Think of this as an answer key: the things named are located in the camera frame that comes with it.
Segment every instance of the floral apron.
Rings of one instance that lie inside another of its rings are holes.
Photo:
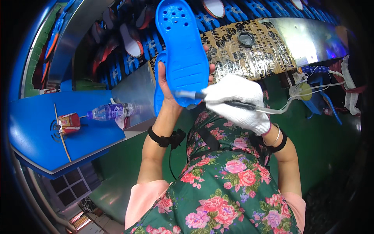
[[[213,136],[208,144],[199,134],[206,130]],[[203,111],[187,136],[189,162],[126,233],[300,233],[265,167],[269,156],[253,132]]]

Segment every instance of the gloved hand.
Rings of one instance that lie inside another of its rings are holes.
[[[239,100],[264,106],[261,86],[240,76],[228,74],[220,82],[201,91],[206,95],[205,106],[231,120],[236,125],[262,135],[270,130],[270,120],[263,112],[247,110],[224,104],[224,101]]]

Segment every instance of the finger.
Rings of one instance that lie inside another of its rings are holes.
[[[158,66],[158,71],[159,71],[159,73],[158,73],[158,75],[159,75],[158,82],[159,82],[159,85],[162,85],[163,83],[166,82],[165,65],[164,65],[163,62],[160,61],[157,66]]]
[[[215,71],[215,65],[214,64],[210,64],[209,65],[209,74],[212,74],[214,71]]]

